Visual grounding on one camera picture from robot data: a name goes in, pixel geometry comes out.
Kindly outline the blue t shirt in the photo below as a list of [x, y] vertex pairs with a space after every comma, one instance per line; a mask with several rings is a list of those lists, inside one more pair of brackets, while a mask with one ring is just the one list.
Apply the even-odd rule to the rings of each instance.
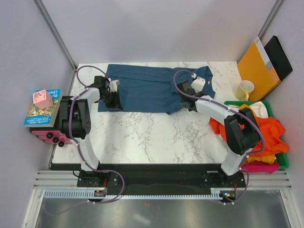
[[212, 87], [213, 74], [208, 66], [200, 68], [167, 68], [109, 64], [107, 76], [119, 80], [120, 103], [124, 112], [172, 114], [183, 108], [181, 95], [177, 91], [173, 77], [177, 71], [176, 83], [192, 82], [195, 73], [205, 80], [204, 93], [215, 97]]

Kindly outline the orange t shirt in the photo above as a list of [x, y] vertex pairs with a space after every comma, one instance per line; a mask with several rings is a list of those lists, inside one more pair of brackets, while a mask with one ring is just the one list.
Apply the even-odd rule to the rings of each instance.
[[[280, 124], [278, 120], [273, 117], [260, 118], [256, 117], [256, 121], [261, 130], [261, 133], [265, 139], [265, 149], [260, 153], [254, 153], [249, 156], [263, 157], [278, 153], [287, 153], [289, 146], [281, 140], [281, 136], [285, 133], [285, 128]], [[219, 134], [220, 137], [226, 140], [226, 132], [224, 125], [220, 124], [213, 118], [210, 118], [209, 124], [215, 134]], [[259, 142], [254, 148], [253, 152], [259, 151], [262, 148], [262, 143]]]

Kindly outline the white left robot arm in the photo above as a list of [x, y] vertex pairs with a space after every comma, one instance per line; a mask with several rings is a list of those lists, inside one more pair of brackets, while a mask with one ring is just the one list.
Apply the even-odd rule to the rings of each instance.
[[93, 104], [103, 102], [107, 108], [122, 110], [118, 86], [119, 80], [96, 76], [94, 83], [74, 97], [62, 98], [59, 105], [59, 129], [76, 147], [81, 160], [81, 169], [92, 171], [88, 182], [99, 187], [104, 182], [104, 175], [97, 170], [100, 162], [93, 150], [90, 131], [90, 112]]

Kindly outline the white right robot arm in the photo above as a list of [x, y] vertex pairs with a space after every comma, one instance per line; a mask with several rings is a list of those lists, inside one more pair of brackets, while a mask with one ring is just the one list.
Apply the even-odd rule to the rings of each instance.
[[233, 109], [219, 103], [203, 92], [196, 93], [189, 81], [174, 84], [182, 97], [182, 104], [189, 110], [208, 115], [225, 127], [226, 143], [229, 147], [226, 158], [221, 164], [223, 172], [218, 174], [218, 183], [230, 186], [241, 170], [246, 156], [259, 143], [265, 140], [256, 118], [249, 108]]

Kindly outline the black box under book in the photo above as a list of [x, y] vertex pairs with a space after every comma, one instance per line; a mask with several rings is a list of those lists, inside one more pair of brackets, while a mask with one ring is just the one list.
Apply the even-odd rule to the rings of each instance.
[[62, 99], [60, 101], [60, 106], [64, 106], [64, 105], [71, 105], [72, 101], [74, 100], [73, 96], [62, 96]]

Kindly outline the yellow mug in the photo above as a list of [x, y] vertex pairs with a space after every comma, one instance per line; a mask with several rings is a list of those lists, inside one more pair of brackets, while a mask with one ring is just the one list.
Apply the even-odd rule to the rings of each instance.
[[248, 101], [249, 95], [254, 90], [255, 86], [251, 81], [243, 80], [239, 83], [236, 89], [236, 98], [241, 101]]

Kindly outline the orange folder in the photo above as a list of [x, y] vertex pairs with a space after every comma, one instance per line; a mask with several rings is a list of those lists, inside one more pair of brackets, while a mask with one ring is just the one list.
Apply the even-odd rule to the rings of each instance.
[[281, 80], [257, 37], [237, 64], [242, 80], [253, 83], [249, 101], [259, 101], [274, 89]]

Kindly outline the pink black dumbbell set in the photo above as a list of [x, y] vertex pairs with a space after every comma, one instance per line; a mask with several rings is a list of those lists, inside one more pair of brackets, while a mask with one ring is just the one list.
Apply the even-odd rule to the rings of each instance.
[[59, 147], [72, 144], [70, 139], [68, 139], [65, 134], [61, 133], [60, 130], [57, 129], [49, 127], [30, 128], [29, 132], [48, 144], [56, 144]]

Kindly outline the pink dice cube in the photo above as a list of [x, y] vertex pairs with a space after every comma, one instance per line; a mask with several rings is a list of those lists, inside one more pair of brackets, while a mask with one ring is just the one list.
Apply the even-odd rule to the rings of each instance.
[[33, 94], [33, 104], [39, 109], [46, 109], [52, 107], [52, 95], [45, 89], [37, 91]]

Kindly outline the white t shirt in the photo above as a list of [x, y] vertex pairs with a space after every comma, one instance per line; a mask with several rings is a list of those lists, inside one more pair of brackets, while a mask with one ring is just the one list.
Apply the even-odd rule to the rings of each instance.
[[261, 101], [255, 102], [251, 104], [249, 107], [253, 110], [255, 117], [259, 117], [259, 118], [269, 117], [267, 108]]

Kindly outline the blue paperback book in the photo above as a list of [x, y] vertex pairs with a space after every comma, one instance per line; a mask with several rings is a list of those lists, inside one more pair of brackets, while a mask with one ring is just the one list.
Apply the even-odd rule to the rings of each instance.
[[57, 113], [59, 111], [60, 101], [63, 93], [61, 89], [47, 89], [52, 95], [53, 106], [46, 109], [39, 109], [31, 104], [26, 119], [24, 121], [25, 127], [53, 127]]

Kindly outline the black flat box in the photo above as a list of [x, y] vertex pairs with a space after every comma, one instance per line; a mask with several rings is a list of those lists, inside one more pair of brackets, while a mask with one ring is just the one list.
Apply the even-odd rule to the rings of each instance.
[[264, 46], [264, 49], [279, 79], [281, 81], [284, 80], [293, 71], [293, 68], [281, 46], [278, 37], [272, 36]]

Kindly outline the pink t shirt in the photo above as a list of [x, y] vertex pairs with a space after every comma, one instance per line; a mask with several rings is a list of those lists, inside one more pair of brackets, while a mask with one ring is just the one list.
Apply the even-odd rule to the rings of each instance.
[[276, 162], [272, 164], [264, 163], [262, 161], [253, 161], [249, 164], [243, 164], [242, 169], [248, 170], [249, 173], [268, 173], [272, 174], [280, 169], [280, 165]]

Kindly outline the yellow t shirt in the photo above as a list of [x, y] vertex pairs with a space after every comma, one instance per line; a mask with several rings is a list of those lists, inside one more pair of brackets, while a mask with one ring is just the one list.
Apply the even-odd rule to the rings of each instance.
[[[241, 108], [250, 108], [247, 104], [242, 104], [239, 109]], [[262, 157], [255, 157], [255, 156], [248, 156], [245, 160], [244, 164], [249, 164], [253, 161], [260, 161], [268, 164], [272, 164], [276, 161], [276, 156], [274, 154], [268, 155], [268, 156], [262, 156]]]

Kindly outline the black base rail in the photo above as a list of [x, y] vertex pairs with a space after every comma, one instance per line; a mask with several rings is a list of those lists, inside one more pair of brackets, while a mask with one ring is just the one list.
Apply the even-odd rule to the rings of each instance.
[[245, 187], [241, 172], [228, 177], [220, 164], [102, 164], [101, 173], [81, 170], [77, 186], [106, 187], [115, 194], [201, 192]]

